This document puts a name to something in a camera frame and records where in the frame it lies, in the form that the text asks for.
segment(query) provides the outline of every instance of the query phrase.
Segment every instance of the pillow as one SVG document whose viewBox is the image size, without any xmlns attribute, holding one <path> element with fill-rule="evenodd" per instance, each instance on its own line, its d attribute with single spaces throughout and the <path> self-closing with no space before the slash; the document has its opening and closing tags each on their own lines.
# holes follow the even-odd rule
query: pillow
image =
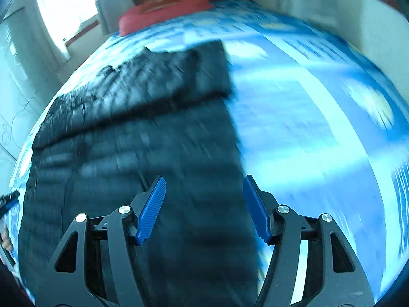
<svg viewBox="0 0 409 307">
<path fill-rule="evenodd" d="M 179 0 L 145 0 L 142 5 L 142 13 L 148 13 L 150 11 L 174 6 L 178 4 Z"/>
<path fill-rule="evenodd" d="M 129 9 L 119 19 L 119 35 L 123 37 L 153 24 L 212 8 L 214 6 L 208 0 L 179 0 L 176 5 L 144 13 L 143 5 L 140 4 Z"/>
</svg>

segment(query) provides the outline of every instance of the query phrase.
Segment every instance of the silver bolt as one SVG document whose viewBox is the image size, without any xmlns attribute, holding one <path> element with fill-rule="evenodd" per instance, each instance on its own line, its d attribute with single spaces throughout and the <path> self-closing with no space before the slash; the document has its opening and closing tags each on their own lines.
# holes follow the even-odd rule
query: silver bolt
<svg viewBox="0 0 409 307">
<path fill-rule="evenodd" d="M 332 221 L 332 216 L 330 214 L 323 214 L 322 220 L 330 223 Z"/>
<path fill-rule="evenodd" d="M 122 206 L 122 207 L 120 207 L 120 208 L 118 209 L 118 212 L 119 212 L 120 214 L 127 214 L 128 212 L 130 212 L 130 206 L 124 205 L 124 206 Z"/>
<path fill-rule="evenodd" d="M 281 213 L 281 214 L 287 214 L 287 213 L 290 212 L 290 209 L 289 209 L 287 206 L 285 206 L 285 205 L 279 206 L 277 210 L 278 210 L 279 213 Z"/>
<path fill-rule="evenodd" d="M 86 214 L 79 214 L 77 215 L 77 217 L 75 217 L 75 220 L 79 223 L 82 223 L 83 221 L 85 221 L 87 219 L 87 215 Z"/>
</svg>

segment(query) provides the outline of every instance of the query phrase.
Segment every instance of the human hand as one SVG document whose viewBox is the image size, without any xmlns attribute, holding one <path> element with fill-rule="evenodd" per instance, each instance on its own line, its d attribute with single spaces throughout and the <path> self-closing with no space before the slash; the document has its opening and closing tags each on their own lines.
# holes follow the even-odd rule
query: human hand
<svg viewBox="0 0 409 307">
<path fill-rule="evenodd" d="M 1 239 L 3 240 L 1 246 L 11 252 L 13 250 L 13 244 L 9 237 L 9 229 L 7 228 L 6 224 L 4 224 L 3 232 L 1 233 Z"/>
</svg>

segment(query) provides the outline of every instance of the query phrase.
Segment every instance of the mattress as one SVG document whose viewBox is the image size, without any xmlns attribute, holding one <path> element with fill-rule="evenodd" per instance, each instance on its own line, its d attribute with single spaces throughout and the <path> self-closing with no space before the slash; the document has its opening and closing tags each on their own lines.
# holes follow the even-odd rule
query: mattress
<svg viewBox="0 0 409 307">
<path fill-rule="evenodd" d="M 87 84 L 103 67 L 117 67 L 143 47 L 181 51 L 222 40 L 235 89 L 226 104 L 245 173 L 299 214 L 331 214 L 378 300 L 409 256 L 408 104 L 342 38 L 249 0 L 215 6 L 123 38 L 112 35 L 56 96 Z M 31 146 L 50 105 L 27 138 L 10 182 L 21 194 L 5 218 L 17 265 Z M 259 243 L 262 284 L 272 247 Z M 306 257 L 303 242 L 293 302 L 302 296 Z"/>
</svg>

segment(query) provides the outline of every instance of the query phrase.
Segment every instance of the window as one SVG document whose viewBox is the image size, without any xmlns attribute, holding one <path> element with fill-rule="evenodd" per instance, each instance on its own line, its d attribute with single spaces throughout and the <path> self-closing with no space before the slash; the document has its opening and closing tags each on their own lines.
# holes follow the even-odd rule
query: window
<svg viewBox="0 0 409 307">
<path fill-rule="evenodd" d="M 59 40 L 68 40 L 96 20 L 94 0 L 38 0 L 50 33 Z"/>
</svg>

